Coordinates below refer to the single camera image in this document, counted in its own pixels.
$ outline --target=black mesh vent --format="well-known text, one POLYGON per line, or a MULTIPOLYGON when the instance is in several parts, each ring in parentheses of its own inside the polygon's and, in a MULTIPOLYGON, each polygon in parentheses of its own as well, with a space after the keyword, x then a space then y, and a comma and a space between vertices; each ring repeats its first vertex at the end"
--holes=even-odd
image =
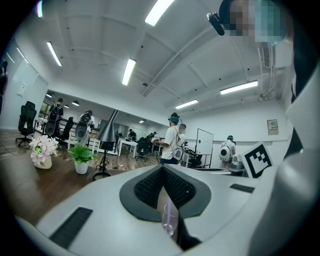
POLYGON ((171 198, 174 206, 179 209, 181 206, 189 202, 196 194, 195 187, 180 178, 169 170, 165 171, 166 182, 164 183, 165 191, 171 198))
POLYGON ((177 209, 190 201, 196 194, 196 189, 191 183, 165 168, 153 172, 138 182, 134 187, 134 193, 139 200, 157 209, 162 187, 165 188, 177 209))
POLYGON ((163 187, 165 176, 159 169, 134 186, 136 197, 147 205, 157 209, 159 193, 163 187))

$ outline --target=clear plastic cup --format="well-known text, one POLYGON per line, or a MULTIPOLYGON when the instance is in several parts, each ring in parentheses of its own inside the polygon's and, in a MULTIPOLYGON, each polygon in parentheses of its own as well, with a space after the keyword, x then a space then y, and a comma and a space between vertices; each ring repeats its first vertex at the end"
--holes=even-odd
POLYGON ((171 202, 170 214, 168 214, 168 204, 164 206, 162 214, 162 226, 169 237, 171 237, 178 226, 179 212, 175 205, 171 202))

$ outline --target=whiteboard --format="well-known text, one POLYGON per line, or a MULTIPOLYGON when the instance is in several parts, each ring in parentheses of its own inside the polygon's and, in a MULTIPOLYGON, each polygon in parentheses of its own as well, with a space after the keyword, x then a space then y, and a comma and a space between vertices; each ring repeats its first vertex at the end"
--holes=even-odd
POLYGON ((196 141, 196 150, 199 151, 199 155, 211 155, 214 135, 205 130, 198 129, 196 141))

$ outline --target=white pot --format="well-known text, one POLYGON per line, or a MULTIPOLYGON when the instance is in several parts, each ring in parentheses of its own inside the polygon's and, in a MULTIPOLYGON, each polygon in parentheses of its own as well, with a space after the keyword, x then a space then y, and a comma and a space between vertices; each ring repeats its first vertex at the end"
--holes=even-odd
POLYGON ((75 170, 78 174, 86 174, 88 171, 89 162, 74 161, 75 170))

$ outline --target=black pants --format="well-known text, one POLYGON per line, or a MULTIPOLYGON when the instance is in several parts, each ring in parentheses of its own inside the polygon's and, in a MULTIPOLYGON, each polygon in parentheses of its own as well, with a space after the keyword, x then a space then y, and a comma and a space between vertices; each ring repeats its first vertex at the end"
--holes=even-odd
POLYGON ((172 165, 177 165, 179 162, 179 160, 175 159, 175 158, 171 158, 171 159, 164 159, 164 158, 161 158, 160 160, 160 164, 172 164, 172 165))

